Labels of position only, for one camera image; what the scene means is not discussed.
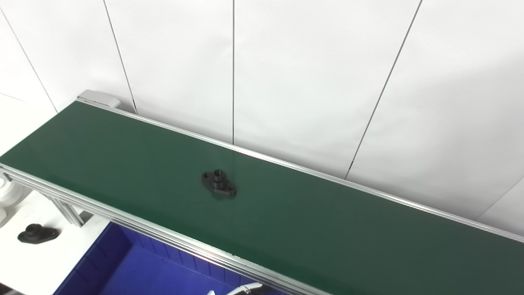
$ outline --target blue plastic tray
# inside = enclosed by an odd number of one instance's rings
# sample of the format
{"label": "blue plastic tray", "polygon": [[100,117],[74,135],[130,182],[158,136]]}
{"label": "blue plastic tray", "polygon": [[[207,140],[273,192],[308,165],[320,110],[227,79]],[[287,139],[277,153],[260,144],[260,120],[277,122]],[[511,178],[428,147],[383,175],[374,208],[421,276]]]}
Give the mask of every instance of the blue plastic tray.
{"label": "blue plastic tray", "polygon": [[[100,234],[54,295],[226,295],[253,282],[117,224]],[[273,291],[270,295],[285,295]]]}

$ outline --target black mechanical part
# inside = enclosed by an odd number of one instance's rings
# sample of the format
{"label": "black mechanical part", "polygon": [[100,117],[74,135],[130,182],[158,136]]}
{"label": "black mechanical part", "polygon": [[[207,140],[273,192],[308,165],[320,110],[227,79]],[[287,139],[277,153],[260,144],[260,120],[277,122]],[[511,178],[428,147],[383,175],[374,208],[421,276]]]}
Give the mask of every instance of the black mechanical part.
{"label": "black mechanical part", "polygon": [[26,230],[18,235],[18,240],[22,243],[39,244],[45,241],[56,239],[60,231],[51,227],[43,227],[33,223],[26,227]]}
{"label": "black mechanical part", "polygon": [[253,295],[264,295],[266,293],[269,293],[273,291],[273,288],[267,285],[262,285],[260,288],[251,289],[251,294]]}
{"label": "black mechanical part", "polygon": [[226,196],[236,195],[236,185],[227,179],[227,174],[222,169],[202,173],[202,183],[211,192]]}

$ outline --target white wall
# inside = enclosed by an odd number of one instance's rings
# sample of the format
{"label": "white wall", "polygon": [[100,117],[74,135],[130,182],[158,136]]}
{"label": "white wall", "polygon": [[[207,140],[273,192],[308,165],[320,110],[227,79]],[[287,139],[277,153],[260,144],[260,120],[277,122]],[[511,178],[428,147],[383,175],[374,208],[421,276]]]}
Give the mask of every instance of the white wall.
{"label": "white wall", "polygon": [[37,130],[56,113],[0,94],[0,155]]}
{"label": "white wall", "polygon": [[424,0],[403,44],[418,5],[0,0],[0,93],[60,110],[107,92],[145,117],[524,234],[524,4]]}

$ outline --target metal bracket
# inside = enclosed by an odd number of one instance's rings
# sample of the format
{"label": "metal bracket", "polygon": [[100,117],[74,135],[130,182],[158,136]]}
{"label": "metal bracket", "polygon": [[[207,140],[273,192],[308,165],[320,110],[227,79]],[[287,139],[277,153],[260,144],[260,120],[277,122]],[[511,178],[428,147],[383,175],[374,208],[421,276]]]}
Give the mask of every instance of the metal bracket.
{"label": "metal bracket", "polygon": [[62,213],[62,215],[69,221],[69,223],[76,225],[78,227],[82,227],[84,225],[84,220],[80,215],[76,212],[76,210],[73,208],[73,206],[69,205],[68,203],[61,201],[59,199],[53,198],[51,196],[46,195],[48,199],[53,202],[53,204],[57,207],[58,211]]}

